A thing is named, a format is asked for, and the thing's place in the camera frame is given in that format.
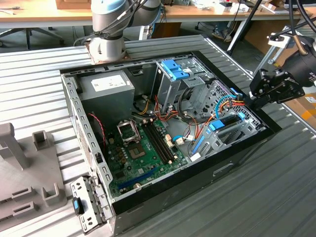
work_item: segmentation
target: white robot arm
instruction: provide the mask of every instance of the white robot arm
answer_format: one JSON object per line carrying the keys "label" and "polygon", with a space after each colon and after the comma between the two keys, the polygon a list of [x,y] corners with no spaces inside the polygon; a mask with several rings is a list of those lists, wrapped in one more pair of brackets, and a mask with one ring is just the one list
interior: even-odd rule
{"label": "white robot arm", "polygon": [[125,55],[123,30],[153,24],[160,17],[161,0],[92,0],[94,35],[89,50],[99,61],[117,61]]}

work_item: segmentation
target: chip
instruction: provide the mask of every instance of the chip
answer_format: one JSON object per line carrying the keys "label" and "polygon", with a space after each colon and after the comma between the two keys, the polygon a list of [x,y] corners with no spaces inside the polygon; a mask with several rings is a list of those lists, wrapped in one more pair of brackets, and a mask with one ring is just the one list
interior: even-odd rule
{"label": "chip", "polygon": [[124,177],[125,175],[123,171],[120,171],[119,173],[116,173],[115,176],[119,179],[119,178]]}
{"label": "chip", "polygon": [[140,143],[128,146],[128,151],[133,159],[137,159],[146,154],[144,148],[142,147]]}

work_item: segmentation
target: label sticker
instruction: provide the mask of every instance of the label sticker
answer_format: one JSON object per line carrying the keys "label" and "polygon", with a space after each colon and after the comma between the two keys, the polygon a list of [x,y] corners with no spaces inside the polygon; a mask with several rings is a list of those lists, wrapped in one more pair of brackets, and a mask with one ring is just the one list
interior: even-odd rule
{"label": "label sticker", "polygon": [[191,73],[192,72],[190,68],[185,68],[182,71],[185,72],[185,73]]}
{"label": "label sticker", "polygon": [[316,103],[316,99],[311,96],[306,96],[305,99],[307,99],[310,103]]}
{"label": "label sticker", "polygon": [[91,83],[96,92],[126,85],[120,75],[94,79]]}

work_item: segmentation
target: blue cable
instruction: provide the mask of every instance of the blue cable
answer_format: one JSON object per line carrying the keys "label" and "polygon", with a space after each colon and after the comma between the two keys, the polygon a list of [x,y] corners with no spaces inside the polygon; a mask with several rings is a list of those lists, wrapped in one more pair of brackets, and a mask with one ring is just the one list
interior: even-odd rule
{"label": "blue cable", "polygon": [[174,137],[172,138],[172,140],[175,141],[175,140],[177,140],[177,139],[180,138],[180,137],[183,137],[183,136],[181,136],[181,135],[174,136]]}
{"label": "blue cable", "polygon": [[152,32],[150,34],[151,36],[153,35],[154,31],[155,31],[155,24],[153,24],[153,30],[152,30]]}
{"label": "blue cable", "polygon": [[218,101],[218,103],[217,103],[216,106],[215,106],[215,114],[216,114],[216,118],[217,118],[217,119],[219,118],[219,115],[218,115],[218,107],[220,106],[221,102],[222,102],[225,98],[227,98],[227,97],[236,98],[235,95],[225,95],[224,97],[222,97],[222,98]]}

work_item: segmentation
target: side panel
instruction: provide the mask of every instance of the side panel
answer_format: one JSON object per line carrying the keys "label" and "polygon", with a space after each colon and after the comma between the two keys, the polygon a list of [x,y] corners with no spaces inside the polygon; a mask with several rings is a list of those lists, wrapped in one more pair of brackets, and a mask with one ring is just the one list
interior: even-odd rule
{"label": "side panel", "polygon": [[239,162],[244,161],[259,149],[264,142],[255,144],[238,154],[222,161],[221,163],[187,179],[186,181],[156,195],[155,197],[137,205],[136,207],[120,214],[116,218],[114,234],[119,234],[129,230],[138,223],[151,216],[164,211],[164,209],[174,205],[180,200],[192,195],[207,185],[212,184],[224,175],[228,174],[234,167],[239,166]]}

